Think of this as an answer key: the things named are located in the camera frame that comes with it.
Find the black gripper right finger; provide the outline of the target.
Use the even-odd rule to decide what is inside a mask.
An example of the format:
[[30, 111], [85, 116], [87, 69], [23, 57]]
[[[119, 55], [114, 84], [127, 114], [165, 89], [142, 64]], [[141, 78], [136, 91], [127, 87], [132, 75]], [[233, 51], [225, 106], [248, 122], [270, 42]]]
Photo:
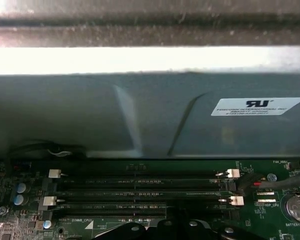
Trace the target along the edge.
[[183, 207], [183, 235], [186, 240], [261, 240], [262, 237], [235, 225], [220, 222], [225, 209], [214, 209], [198, 201]]

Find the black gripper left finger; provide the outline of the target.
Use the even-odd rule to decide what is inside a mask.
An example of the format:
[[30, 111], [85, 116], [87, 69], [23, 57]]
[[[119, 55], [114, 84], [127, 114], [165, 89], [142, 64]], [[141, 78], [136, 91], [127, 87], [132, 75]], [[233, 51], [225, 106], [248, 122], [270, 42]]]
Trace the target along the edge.
[[184, 205], [181, 202], [169, 202], [165, 218], [155, 218], [147, 225], [131, 222], [98, 234], [96, 240], [176, 240], [178, 228], [182, 226]]

